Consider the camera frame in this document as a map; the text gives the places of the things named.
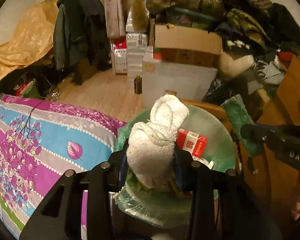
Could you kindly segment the pile of dark clothes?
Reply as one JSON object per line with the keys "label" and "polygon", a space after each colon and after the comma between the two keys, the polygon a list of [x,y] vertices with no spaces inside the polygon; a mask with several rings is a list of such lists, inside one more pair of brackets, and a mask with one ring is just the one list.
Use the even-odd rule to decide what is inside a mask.
{"label": "pile of dark clothes", "polygon": [[272,94],[288,68],[280,54],[300,54],[300,26],[292,14],[270,0],[214,0],[212,12],[223,42],[215,65],[226,88],[245,100],[259,89]]}

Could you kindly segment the brown cardboard box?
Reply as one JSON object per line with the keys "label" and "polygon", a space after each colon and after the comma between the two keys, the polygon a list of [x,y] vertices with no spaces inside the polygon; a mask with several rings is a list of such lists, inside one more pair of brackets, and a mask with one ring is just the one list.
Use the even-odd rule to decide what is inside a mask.
{"label": "brown cardboard box", "polygon": [[211,67],[221,52],[222,39],[216,33],[173,24],[155,26],[154,59]]}

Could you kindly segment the green lined trash bin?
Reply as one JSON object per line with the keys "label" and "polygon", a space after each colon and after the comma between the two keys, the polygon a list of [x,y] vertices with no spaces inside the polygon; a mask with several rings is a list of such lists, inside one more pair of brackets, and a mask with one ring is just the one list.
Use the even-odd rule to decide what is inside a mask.
{"label": "green lined trash bin", "polygon": [[[207,138],[203,159],[213,162],[215,171],[234,169],[235,146],[226,127],[206,110],[192,105],[188,109],[189,116],[181,127]],[[113,198],[122,212],[159,228],[172,228],[189,221],[190,197],[179,197],[171,187],[146,190],[132,171],[128,171],[124,187]]]}

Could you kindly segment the dark glass bottle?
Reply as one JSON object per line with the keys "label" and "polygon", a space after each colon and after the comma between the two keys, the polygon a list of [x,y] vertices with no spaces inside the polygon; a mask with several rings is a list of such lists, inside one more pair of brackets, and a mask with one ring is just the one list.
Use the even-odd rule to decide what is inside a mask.
{"label": "dark glass bottle", "polygon": [[134,93],[138,95],[142,94],[142,77],[140,75],[134,78]]}

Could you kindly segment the red white bag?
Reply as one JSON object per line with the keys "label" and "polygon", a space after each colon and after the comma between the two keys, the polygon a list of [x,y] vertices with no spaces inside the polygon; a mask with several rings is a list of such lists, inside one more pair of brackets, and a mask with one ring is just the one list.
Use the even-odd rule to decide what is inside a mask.
{"label": "red white bag", "polygon": [[127,75],[127,43],[125,37],[111,40],[111,63],[116,75]]}

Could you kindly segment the green fuzzy cloth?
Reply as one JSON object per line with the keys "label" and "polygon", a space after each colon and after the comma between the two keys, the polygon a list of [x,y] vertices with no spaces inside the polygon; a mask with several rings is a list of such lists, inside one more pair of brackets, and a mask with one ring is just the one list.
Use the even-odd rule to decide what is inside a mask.
{"label": "green fuzzy cloth", "polygon": [[240,130],[244,125],[254,125],[253,120],[246,110],[241,95],[237,94],[230,99],[227,99],[224,103],[221,104],[221,107],[225,110],[228,120],[233,127],[234,134],[239,138],[245,150],[247,150],[248,155],[251,157],[256,157],[263,154],[263,144],[252,142],[250,140],[244,139],[241,136]]}

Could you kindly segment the wooden chair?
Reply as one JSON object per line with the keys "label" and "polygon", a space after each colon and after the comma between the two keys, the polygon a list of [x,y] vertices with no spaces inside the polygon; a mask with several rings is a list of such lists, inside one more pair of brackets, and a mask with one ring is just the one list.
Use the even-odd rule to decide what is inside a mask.
{"label": "wooden chair", "polygon": [[239,154],[240,153],[239,139],[234,134],[233,127],[227,117],[225,110],[220,106],[213,105],[213,104],[207,103],[207,102],[199,102],[199,101],[188,100],[188,99],[180,99],[180,101],[186,105],[192,105],[192,106],[196,106],[196,107],[206,110],[207,112],[214,115],[225,126],[227,131],[230,133],[230,136],[234,143],[235,161],[236,161],[235,170],[238,173],[241,173],[241,161],[240,161],[240,154]]}

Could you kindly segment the colourful floral bed cover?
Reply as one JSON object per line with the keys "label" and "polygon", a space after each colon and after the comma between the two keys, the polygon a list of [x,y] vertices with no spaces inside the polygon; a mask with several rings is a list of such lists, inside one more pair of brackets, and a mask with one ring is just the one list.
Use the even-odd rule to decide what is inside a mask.
{"label": "colourful floral bed cover", "polygon": [[97,110],[0,95],[0,224],[18,239],[67,170],[107,161],[124,122]]}

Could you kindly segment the white HP box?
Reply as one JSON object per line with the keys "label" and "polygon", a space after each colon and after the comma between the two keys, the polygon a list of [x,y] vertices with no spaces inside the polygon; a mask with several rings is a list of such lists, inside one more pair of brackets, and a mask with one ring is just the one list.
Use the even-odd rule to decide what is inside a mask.
{"label": "white HP box", "polygon": [[166,90],[181,99],[201,101],[218,70],[189,64],[169,63],[153,58],[146,52],[142,63],[142,104],[151,108]]}

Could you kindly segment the wooden dresser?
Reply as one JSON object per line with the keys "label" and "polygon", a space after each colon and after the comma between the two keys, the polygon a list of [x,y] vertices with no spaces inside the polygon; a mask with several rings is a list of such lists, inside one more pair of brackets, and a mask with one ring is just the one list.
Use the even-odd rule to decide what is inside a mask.
{"label": "wooden dresser", "polygon": [[283,239],[300,239],[300,55],[247,134],[261,142],[263,153],[240,148],[245,181]]}

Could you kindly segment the dark jacket on chair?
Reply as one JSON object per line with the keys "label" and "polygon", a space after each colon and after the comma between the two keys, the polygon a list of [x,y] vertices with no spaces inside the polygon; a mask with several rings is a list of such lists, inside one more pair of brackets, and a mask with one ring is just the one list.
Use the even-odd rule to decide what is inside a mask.
{"label": "dark jacket on chair", "polygon": [[56,68],[71,67],[82,59],[98,70],[110,68],[106,13],[100,0],[58,0],[53,33]]}

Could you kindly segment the yellow cloth covered furniture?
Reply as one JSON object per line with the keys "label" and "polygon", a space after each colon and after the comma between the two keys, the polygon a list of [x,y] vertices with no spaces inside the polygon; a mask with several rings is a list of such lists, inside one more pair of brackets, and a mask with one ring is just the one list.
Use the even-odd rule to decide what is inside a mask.
{"label": "yellow cloth covered furniture", "polygon": [[53,47],[57,0],[31,7],[19,20],[11,41],[0,45],[0,81],[44,57]]}

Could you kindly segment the green storage box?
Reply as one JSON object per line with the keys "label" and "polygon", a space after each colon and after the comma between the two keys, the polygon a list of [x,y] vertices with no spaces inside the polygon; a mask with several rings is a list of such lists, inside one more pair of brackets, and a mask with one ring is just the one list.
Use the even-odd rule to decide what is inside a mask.
{"label": "green storage box", "polygon": [[20,85],[15,90],[14,95],[22,98],[41,99],[35,79],[29,80]]}

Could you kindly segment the red cigarette box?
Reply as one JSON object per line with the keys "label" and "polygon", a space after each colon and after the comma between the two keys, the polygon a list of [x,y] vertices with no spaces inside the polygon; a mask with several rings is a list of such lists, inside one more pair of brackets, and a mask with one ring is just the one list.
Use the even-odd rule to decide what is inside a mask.
{"label": "red cigarette box", "polygon": [[200,134],[180,128],[177,132],[176,144],[179,149],[201,158],[208,139]]}

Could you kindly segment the white fluffy towel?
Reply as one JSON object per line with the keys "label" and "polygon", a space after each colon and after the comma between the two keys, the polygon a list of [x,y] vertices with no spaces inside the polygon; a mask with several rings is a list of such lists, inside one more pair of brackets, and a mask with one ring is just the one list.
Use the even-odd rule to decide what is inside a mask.
{"label": "white fluffy towel", "polygon": [[145,188],[162,187],[170,177],[177,131],[188,115],[186,105],[175,95],[166,94],[156,100],[147,122],[133,125],[127,162]]}

